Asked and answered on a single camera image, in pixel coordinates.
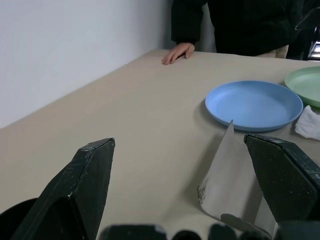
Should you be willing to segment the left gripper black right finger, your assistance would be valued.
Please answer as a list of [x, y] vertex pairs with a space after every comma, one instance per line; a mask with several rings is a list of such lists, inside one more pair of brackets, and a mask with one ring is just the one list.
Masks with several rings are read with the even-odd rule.
[[243, 141], [276, 222], [319, 221], [319, 166], [293, 142], [260, 134]]

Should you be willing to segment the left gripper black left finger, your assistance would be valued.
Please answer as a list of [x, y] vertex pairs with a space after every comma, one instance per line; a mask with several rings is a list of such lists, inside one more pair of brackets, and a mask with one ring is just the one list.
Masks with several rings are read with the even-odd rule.
[[13, 240], [94, 240], [106, 205], [115, 139], [79, 148], [47, 184]]

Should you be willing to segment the person's right hand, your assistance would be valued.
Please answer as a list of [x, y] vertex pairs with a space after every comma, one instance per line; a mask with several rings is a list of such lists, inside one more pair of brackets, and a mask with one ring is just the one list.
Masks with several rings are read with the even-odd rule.
[[179, 58], [184, 57], [186, 59], [195, 51], [195, 46], [189, 42], [182, 42], [176, 45], [169, 53], [164, 56], [161, 63], [163, 65], [174, 64]]

